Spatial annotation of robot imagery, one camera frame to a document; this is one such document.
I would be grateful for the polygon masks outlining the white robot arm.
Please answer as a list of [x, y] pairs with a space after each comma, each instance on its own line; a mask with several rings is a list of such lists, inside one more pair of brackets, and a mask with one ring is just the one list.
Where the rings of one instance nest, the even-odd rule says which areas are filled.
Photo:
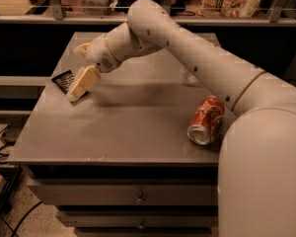
[[237, 117], [219, 156], [220, 237], [296, 237], [296, 87], [180, 27], [156, 2], [135, 1], [125, 23], [77, 47], [90, 65], [68, 100], [160, 47]]

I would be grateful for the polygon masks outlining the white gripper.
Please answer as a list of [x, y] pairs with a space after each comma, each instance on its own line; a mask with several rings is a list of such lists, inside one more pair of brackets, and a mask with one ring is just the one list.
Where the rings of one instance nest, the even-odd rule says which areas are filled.
[[73, 83], [66, 93], [66, 98], [74, 103], [78, 101], [88, 90], [95, 86], [101, 79], [102, 73], [109, 73], [117, 69], [120, 64], [120, 42], [103, 34], [93, 39], [91, 43], [85, 42], [73, 48], [75, 54], [86, 56], [90, 64], [81, 67], [77, 72]]

